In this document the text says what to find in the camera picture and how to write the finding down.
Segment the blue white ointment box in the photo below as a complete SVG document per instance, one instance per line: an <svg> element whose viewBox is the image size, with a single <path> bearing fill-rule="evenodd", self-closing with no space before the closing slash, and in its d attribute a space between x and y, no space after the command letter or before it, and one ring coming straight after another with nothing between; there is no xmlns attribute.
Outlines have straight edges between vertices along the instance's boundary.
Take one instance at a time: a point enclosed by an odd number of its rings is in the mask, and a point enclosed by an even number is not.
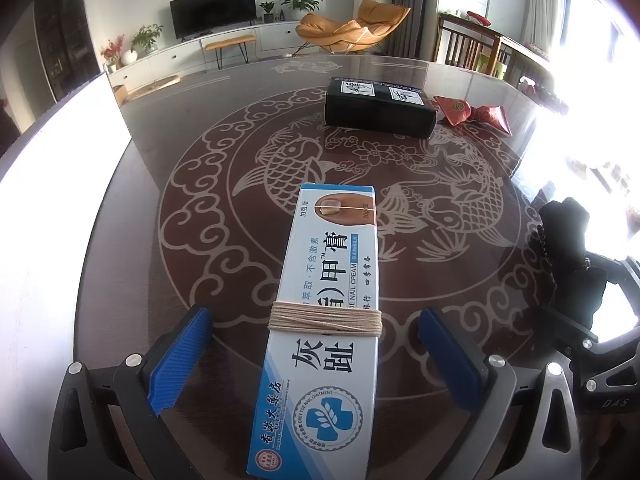
<svg viewBox="0 0 640 480"><path fill-rule="evenodd" d="M366 478L382 334L372 186L302 185L268 330L247 473Z"/></svg>

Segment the black velvet bow hair clip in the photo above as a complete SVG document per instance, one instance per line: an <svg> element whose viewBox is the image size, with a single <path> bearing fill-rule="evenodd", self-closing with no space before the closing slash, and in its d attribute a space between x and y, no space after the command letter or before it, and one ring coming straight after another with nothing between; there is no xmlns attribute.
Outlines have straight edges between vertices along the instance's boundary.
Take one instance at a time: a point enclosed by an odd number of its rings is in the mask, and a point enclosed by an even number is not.
<svg viewBox="0 0 640 480"><path fill-rule="evenodd" d="M589 212L574 198L552 200L540 208L542 248L555 282L555 310L591 330L608 282L604 269L587 257Z"/></svg>

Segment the red packet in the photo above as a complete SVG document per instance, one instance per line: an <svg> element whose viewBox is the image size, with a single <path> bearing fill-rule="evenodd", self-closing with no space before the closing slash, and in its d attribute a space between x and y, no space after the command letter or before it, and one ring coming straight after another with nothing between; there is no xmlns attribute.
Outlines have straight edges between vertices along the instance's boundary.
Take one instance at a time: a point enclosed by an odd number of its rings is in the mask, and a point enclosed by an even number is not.
<svg viewBox="0 0 640 480"><path fill-rule="evenodd" d="M512 134L508 118L506 118L506 111L502 106L474 107L466 101L444 98L443 96L434 96L431 103L436 108L437 118L448 122L450 126L455 127L464 122L476 122L491 126L506 136Z"/></svg>

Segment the black cardboard box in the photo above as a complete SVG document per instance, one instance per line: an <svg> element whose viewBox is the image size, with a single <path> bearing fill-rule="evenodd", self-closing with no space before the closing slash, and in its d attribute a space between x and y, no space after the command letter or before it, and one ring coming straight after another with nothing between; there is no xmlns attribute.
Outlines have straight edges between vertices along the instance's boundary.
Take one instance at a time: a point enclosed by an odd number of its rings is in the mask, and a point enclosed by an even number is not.
<svg viewBox="0 0 640 480"><path fill-rule="evenodd" d="M331 127L428 139L437 113L423 90L393 82L332 77L324 97Z"/></svg>

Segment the wooden dining chair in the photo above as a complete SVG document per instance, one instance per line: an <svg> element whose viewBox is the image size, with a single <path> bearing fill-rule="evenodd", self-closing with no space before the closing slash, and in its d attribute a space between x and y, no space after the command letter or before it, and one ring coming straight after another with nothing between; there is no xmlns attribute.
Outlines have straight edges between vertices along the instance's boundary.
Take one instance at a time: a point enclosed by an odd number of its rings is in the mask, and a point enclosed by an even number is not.
<svg viewBox="0 0 640 480"><path fill-rule="evenodd" d="M492 76L503 36L489 27L440 12L432 61Z"/></svg>

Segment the red flower vase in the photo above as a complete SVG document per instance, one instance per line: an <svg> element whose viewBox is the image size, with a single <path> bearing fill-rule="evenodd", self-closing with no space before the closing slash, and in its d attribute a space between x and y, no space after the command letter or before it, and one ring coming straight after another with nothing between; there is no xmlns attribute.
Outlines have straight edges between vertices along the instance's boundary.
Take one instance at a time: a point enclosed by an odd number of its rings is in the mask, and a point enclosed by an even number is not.
<svg viewBox="0 0 640 480"><path fill-rule="evenodd" d="M119 35L115 40L108 40L107 45L100 51L100 55L104 59L105 65L110 73L118 69L124 39L124 35Z"/></svg>

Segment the green potted plant left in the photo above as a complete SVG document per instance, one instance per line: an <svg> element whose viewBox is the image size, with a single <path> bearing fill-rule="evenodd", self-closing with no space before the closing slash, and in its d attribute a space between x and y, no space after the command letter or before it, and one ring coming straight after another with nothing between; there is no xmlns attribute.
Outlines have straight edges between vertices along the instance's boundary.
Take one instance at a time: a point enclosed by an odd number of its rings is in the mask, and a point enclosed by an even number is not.
<svg viewBox="0 0 640 480"><path fill-rule="evenodd" d="M151 24L143 25L134 34L131 40L131 47L134 50L149 54L157 49L157 40L162 36L163 25Z"/></svg>

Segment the green potted plant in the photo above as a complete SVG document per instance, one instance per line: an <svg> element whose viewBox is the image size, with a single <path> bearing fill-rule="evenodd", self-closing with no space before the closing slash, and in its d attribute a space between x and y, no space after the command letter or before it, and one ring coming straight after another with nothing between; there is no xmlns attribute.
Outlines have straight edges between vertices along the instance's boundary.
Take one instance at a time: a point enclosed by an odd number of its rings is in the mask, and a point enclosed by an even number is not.
<svg viewBox="0 0 640 480"><path fill-rule="evenodd" d="M157 49L157 40L162 36L163 25L151 24L143 25L134 34L131 40L131 47L134 50L149 54Z"/></svg>
<svg viewBox="0 0 640 480"><path fill-rule="evenodd" d="M280 0L279 3L291 11L293 20L299 21L306 14L318 11L323 0Z"/></svg>

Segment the small wooden bench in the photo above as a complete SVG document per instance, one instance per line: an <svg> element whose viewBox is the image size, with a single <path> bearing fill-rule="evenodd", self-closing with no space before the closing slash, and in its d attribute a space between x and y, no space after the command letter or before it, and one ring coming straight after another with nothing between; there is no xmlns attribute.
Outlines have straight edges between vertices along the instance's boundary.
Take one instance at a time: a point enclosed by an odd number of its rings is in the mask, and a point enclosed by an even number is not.
<svg viewBox="0 0 640 480"><path fill-rule="evenodd" d="M245 64L250 62L250 54L248 53L248 46L250 44L256 44L257 37L255 35L243 35L236 36L227 39L219 39L216 41L209 41L204 44L204 52L211 53L214 56L215 64L218 70L224 67L224 50L230 48L237 48L240 52L240 57Z"/></svg>

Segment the dark display cabinet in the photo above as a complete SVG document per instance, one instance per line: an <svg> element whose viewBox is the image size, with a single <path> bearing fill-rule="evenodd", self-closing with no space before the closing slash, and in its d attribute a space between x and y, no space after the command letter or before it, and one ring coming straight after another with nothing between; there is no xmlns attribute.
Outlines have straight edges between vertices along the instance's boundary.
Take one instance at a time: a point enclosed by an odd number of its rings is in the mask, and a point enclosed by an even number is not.
<svg viewBox="0 0 640 480"><path fill-rule="evenodd" d="M40 58L55 101L99 72L87 21L85 0L35 0Z"/></svg>

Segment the grey curtain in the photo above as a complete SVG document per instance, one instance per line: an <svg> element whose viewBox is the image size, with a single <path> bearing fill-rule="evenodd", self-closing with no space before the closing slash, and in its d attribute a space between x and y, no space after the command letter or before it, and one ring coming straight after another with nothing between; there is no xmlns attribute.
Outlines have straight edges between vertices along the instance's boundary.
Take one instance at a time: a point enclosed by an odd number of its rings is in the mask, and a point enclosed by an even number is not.
<svg viewBox="0 0 640 480"><path fill-rule="evenodd" d="M437 32L437 0L392 0L409 8L402 23L390 34L387 53L396 58L432 58Z"/></svg>

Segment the white tv cabinet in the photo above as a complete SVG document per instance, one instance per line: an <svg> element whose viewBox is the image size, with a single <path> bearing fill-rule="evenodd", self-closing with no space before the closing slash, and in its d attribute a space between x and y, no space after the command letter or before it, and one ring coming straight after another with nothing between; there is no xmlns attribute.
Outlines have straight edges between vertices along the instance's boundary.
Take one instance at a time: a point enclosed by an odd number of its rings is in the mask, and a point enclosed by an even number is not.
<svg viewBox="0 0 640 480"><path fill-rule="evenodd" d="M257 24L229 28L222 32L186 40L175 46L154 51L136 62L115 70L108 75L108 80L113 87L123 84L128 91L136 91L166 77L182 77L206 72L206 70L218 70L214 56L204 52L204 44L243 35L257 37L256 44L248 46L250 62L287 56L303 45L303 40L296 34L296 26L297 22L290 21ZM223 68L242 63L244 62L237 48L224 50Z"/></svg>

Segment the black flat television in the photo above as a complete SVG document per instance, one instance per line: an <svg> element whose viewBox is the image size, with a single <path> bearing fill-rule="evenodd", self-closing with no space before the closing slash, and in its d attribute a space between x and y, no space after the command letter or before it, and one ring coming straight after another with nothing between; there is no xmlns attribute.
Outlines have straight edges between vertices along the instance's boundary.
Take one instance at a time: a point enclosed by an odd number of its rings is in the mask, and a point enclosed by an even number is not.
<svg viewBox="0 0 640 480"><path fill-rule="evenodd" d="M171 0L169 9L177 39L257 16L256 0Z"/></svg>

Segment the small dark potted plant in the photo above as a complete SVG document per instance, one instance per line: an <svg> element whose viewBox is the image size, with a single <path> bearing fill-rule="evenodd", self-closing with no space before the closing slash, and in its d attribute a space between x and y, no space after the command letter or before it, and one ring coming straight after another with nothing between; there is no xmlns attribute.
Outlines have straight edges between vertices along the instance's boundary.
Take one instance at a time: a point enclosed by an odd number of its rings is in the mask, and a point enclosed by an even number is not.
<svg viewBox="0 0 640 480"><path fill-rule="evenodd" d="M262 9L262 20L265 24L274 22L274 2L273 1L263 1L259 3L259 7Z"/></svg>

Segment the green potted plant right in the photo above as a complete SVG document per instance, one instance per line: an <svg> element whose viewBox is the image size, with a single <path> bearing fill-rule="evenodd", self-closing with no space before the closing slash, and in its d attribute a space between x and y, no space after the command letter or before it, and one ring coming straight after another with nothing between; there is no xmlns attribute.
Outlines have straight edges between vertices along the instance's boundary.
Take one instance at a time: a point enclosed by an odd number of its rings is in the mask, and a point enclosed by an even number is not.
<svg viewBox="0 0 640 480"><path fill-rule="evenodd" d="M280 0L279 3L291 11L293 20L299 21L306 14L318 11L323 0Z"/></svg>

